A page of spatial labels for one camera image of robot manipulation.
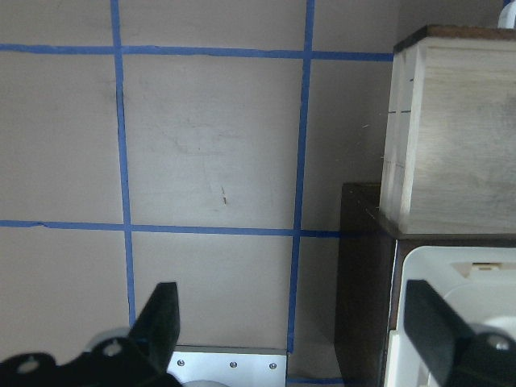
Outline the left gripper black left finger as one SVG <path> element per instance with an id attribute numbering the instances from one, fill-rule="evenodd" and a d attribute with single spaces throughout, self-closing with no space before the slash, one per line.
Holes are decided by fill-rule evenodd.
<path id="1" fill-rule="evenodd" d="M 177 284 L 161 282 L 130 329 L 128 339 L 136 346 L 138 360 L 147 376 L 143 386 L 178 386 L 180 382 L 169 373 L 180 334 L 180 311 Z"/>

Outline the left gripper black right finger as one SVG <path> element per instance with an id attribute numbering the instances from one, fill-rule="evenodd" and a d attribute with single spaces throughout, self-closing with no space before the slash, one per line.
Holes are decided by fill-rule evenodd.
<path id="1" fill-rule="evenodd" d="M 515 385 L 515 340 L 474 329 L 424 280 L 406 283 L 404 329 L 438 385 Z"/>

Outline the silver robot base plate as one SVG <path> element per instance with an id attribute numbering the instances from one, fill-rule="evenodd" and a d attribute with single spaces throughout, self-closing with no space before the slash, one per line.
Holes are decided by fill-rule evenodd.
<path id="1" fill-rule="evenodd" d="M 183 386 L 286 386 L 284 350 L 178 346 L 168 373 Z"/>

